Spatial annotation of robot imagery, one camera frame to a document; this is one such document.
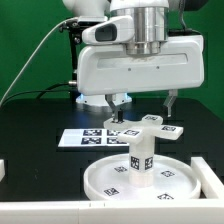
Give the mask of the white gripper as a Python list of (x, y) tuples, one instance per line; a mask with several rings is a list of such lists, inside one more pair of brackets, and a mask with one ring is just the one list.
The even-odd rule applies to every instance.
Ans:
[(155, 55), (130, 56), (123, 45), (87, 46), (79, 54), (78, 91), (105, 95), (112, 121), (121, 123), (123, 110), (115, 105), (114, 94), (169, 90), (163, 108), (170, 117), (177, 89), (204, 81), (203, 47), (200, 35), (170, 37)]

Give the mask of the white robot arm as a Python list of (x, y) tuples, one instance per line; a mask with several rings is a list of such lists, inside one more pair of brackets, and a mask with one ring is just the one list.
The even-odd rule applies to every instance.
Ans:
[(122, 119), (117, 99), (127, 93), (195, 88), (204, 81), (203, 36), (170, 30), (168, 15), (190, 0), (62, 0), (85, 47), (75, 68), (78, 91), (101, 98)]

